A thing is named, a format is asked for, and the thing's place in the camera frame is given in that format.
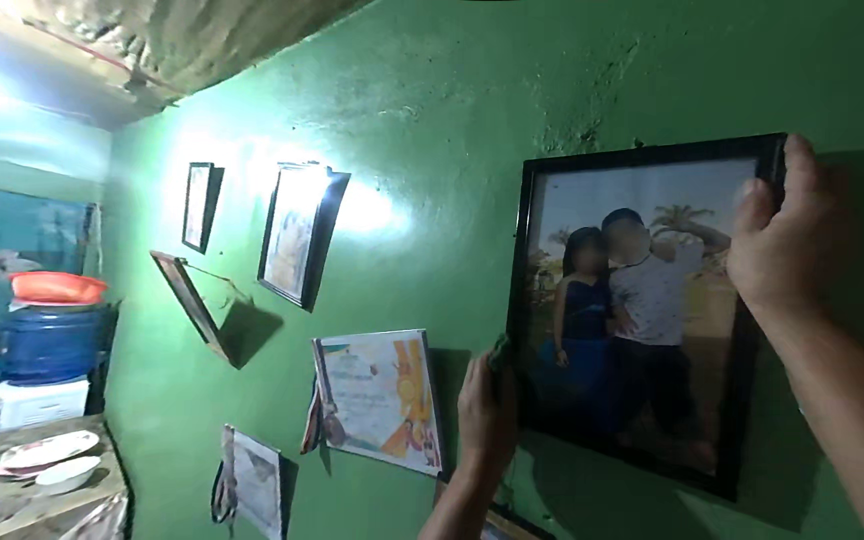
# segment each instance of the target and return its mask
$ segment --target white bowl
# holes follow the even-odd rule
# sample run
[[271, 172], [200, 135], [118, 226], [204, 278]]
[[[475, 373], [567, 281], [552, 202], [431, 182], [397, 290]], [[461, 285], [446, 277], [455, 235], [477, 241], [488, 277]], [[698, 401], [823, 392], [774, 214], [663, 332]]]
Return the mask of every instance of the white bowl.
[[35, 485], [45, 495], [61, 495], [85, 484], [102, 459], [89, 455], [53, 465], [35, 477]]

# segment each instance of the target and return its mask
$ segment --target white cooler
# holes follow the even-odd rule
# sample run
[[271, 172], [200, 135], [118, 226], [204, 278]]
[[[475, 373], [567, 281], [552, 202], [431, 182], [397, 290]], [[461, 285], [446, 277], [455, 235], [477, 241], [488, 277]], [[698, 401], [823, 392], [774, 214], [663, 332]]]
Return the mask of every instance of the white cooler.
[[83, 416], [89, 381], [43, 386], [12, 386], [0, 382], [0, 432]]

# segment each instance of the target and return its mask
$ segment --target couple in photo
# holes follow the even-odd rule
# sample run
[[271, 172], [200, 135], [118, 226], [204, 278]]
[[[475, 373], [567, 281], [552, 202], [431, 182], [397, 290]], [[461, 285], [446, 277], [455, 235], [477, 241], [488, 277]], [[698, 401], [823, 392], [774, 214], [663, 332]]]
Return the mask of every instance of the couple in photo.
[[714, 447], [705, 440], [681, 345], [687, 277], [702, 268], [703, 257], [728, 249], [731, 239], [688, 220], [665, 223], [659, 232], [687, 236], [654, 240], [630, 208], [610, 212], [601, 228], [570, 234], [552, 339], [540, 351], [543, 369], [554, 363], [580, 388], [559, 421], [582, 421], [591, 436], [627, 445], [629, 424], [649, 404], [662, 434], [714, 469]]

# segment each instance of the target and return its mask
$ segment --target orange bowl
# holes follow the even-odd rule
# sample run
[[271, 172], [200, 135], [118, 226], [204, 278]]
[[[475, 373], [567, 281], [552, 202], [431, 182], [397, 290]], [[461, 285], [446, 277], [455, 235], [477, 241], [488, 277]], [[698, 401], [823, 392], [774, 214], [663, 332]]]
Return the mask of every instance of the orange bowl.
[[98, 304], [109, 288], [100, 279], [65, 272], [19, 272], [9, 278], [15, 299], [28, 303]]

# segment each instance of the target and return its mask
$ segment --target ceiling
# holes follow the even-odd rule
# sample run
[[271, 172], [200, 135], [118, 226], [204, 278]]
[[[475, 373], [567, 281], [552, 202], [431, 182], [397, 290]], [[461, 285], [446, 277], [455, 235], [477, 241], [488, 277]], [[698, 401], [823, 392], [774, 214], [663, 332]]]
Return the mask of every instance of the ceiling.
[[229, 79], [371, 0], [0, 0], [0, 81], [113, 130]]

